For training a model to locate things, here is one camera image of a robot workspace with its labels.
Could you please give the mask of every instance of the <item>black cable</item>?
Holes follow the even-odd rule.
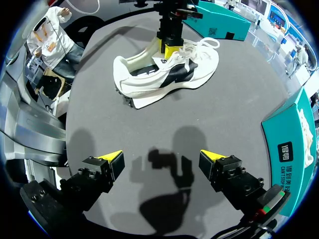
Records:
[[[45,104],[44,100],[43,100],[42,97],[41,97],[40,91],[38,92],[38,95],[40,96],[40,98],[41,98],[41,100],[42,100],[42,102],[43,102],[43,105],[44,105],[45,109],[50,112],[50,110],[48,110],[48,109],[46,108],[46,107],[49,106],[49,105],[46,105],[46,104]]]
[[[261,229],[263,231],[268,232],[271,236],[275,235],[274,230],[272,228],[270,228],[270,227],[264,226],[264,225],[262,225],[260,223],[249,223],[247,225],[238,224],[236,226],[233,226],[233,227],[227,228],[225,230],[222,230],[219,233],[217,233],[215,236],[213,236],[211,239],[232,239],[232,238],[236,238],[236,236],[238,236],[239,234],[243,233],[244,231],[246,231],[247,229],[250,229],[250,228],[259,228],[259,229]],[[233,232],[232,234],[223,236],[223,235],[225,235],[227,233],[230,233],[231,231],[234,231],[234,230],[238,230],[238,231]]]
[[[224,235],[224,234],[226,234],[226,233],[229,233],[229,232],[231,232],[231,231],[240,229],[240,228],[242,228],[242,227],[243,227],[243,225],[238,224],[238,225],[235,225],[235,226],[233,226],[233,227],[227,228],[227,229],[222,230],[222,231],[220,231],[219,233],[217,233],[217,234],[216,234],[215,236],[213,236],[211,239],[218,239],[218,238],[220,238],[222,235]]]
[[[66,57],[66,59],[67,59],[68,63],[70,63],[70,60],[69,60],[69,59],[68,59],[68,57],[66,56],[66,51],[65,51],[65,49],[64,49],[64,47],[63,47],[62,41],[61,41],[61,39],[60,39],[60,37],[59,37],[58,33],[55,31],[55,29],[54,29],[54,27],[53,27],[53,25],[52,25],[52,23],[51,23],[51,20],[50,20],[48,17],[46,17],[46,18],[48,19],[48,21],[49,21],[49,23],[50,23],[50,25],[51,25],[51,27],[52,27],[53,31],[55,32],[56,36],[57,36],[57,37],[58,37],[58,39],[59,39],[59,42],[60,42],[60,44],[61,44],[61,46],[62,46],[62,48],[63,48],[64,55],[65,55],[65,57]]]

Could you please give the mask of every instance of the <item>qr code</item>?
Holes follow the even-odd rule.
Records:
[[[215,36],[216,35],[216,31],[217,31],[217,28],[210,28],[209,29],[209,36]]]

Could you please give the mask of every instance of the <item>monitor screen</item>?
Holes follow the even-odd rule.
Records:
[[[241,3],[253,8],[262,15],[265,14],[267,3],[262,0],[241,0]]]
[[[277,14],[275,14],[273,11],[270,13],[270,19],[272,19],[274,22],[277,24],[284,26],[285,25],[285,20],[283,20],[281,17],[279,17]]]

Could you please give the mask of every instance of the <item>display booth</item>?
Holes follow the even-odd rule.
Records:
[[[280,212],[287,217],[302,201],[315,167],[315,160],[307,164],[306,148],[309,143],[303,130],[302,111],[313,135],[310,154],[316,159],[314,116],[303,87],[262,122],[271,162],[272,185],[278,184],[291,192],[291,198]]]
[[[242,16],[211,2],[199,1],[197,11],[202,19],[189,17],[184,22],[202,37],[244,41],[250,22]]]

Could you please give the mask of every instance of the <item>black stripe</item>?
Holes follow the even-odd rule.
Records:
[[[196,67],[198,67],[198,64],[194,63],[192,60],[189,60],[189,71],[185,69],[185,63],[174,66],[170,70],[167,78],[161,84],[160,88],[168,86],[172,82],[179,83],[190,81],[194,75],[194,69]]]

